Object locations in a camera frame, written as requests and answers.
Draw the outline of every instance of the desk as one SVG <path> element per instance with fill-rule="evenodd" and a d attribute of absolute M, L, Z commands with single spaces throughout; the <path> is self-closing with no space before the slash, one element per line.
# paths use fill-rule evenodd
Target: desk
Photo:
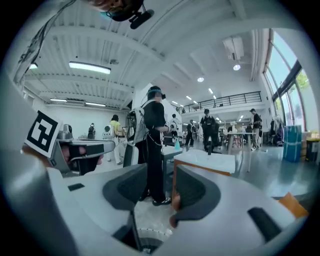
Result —
<path fill-rule="evenodd" d="M 163 173 L 163 191 L 166 192 L 166 182 L 167 182 L 167 161 L 172 159 L 174 156 L 181 154 L 182 148 L 175 149 L 174 146 L 164 146 L 161 152 L 162 160 L 162 173 Z"/>
<path fill-rule="evenodd" d="M 251 136 L 255 135 L 255 132 L 228 132 L 229 136 L 229 143 L 228 143 L 228 155 L 231 155 L 232 146 L 234 144 L 234 137 L 235 135 L 240 135 L 242 137 L 242 150 L 244 150 L 244 135 L 248 135 L 248 158 L 249 158 L 249 166 L 247 172 L 250 172 L 251 167 Z"/>
<path fill-rule="evenodd" d="M 236 157 L 228 154 L 208 155 L 199 149 L 190 149 L 188 152 L 174 157 L 172 198 L 176 195 L 177 165 L 186 165 L 201 168 L 209 172 L 230 176 L 236 171 Z"/>

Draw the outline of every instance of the chair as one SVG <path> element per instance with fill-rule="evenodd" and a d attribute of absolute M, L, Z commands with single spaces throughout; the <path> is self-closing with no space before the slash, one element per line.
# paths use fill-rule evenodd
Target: chair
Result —
<path fill-rule="evenodd" d="M 134 166 L 138 164 L 139 149 L 128 143 L 125 148 L 123 167 Z"/>

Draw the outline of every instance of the black t-shirt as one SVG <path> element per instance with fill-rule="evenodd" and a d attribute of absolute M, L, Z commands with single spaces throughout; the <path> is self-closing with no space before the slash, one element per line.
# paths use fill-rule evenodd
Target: black t-shirt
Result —
<path fill-rule="evenodd" d="M 253 116 L 253 123 L 255 123 L 255 122 L 257 122 L 257 121 L 260 121 L 260 116 L 256 113 L 256 114 Z M 254 129 L 260 128 L 259 123 L 253 124 L 253 128 L 254 128 Z"/>
<path fill-rule="evenodd" d="M 149 129 L 149 134 L 156 142 L 160 142 L 160 132 L 155 128 L 166 124 L 164 106 L 160 102 L 152 101 L 143 109 L 144 124 Z"/>

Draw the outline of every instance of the glass railing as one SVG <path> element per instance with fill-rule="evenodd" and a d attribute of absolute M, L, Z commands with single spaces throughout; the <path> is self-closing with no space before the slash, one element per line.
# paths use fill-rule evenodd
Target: glass railing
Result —
<path fill-rule="evenodd" d="M 230 95 L 226 97 L 210 99 L 198 102 L 197 104 L 186 105 L 177 108 L 179 114 L 202 111 L 204 109 L 220 108 L 238 104 L 261 102 L 260 91 Z"/>

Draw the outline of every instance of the backpack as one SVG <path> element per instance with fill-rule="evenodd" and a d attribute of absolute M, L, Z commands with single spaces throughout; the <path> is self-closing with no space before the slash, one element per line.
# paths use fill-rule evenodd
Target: backpack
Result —
<path fill-rule="evenodd" d="M 141 107 L 136 107 L 131 110 L 127 115 L 128 132 L 126 139 L 129 143 L 136 144 L 144 141 L 147 138 L 146 134 L 148 133 L 149 129 L 145 125 L 144 107 L 154 101 L 154 99 L 148 100 Z"/>

